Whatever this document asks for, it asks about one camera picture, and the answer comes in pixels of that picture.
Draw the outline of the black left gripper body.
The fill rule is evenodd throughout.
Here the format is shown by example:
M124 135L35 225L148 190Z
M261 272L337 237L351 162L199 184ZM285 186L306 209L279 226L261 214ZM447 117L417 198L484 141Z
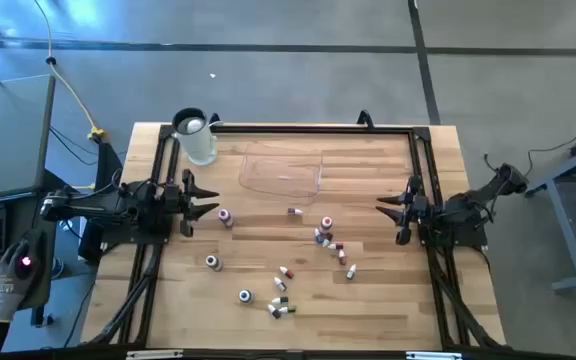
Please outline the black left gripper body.
M191 215L192 198L194 197L194 175L189 169L182 171L182 187L175 183L175 176L170 175L165 182L165 209L172 214L181 214L180 233L185 237L194 234Z

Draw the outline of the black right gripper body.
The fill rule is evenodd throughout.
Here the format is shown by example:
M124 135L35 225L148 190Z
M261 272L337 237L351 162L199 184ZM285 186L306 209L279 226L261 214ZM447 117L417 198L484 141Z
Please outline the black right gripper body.
M407 245L410 242L411 222L419 223L428 217L430 204L428 198L420 194L422 187L422 178L411 176L406 190L398 197L399 204L404 206L404 210L398 222L400 230L396 236L397 245Z

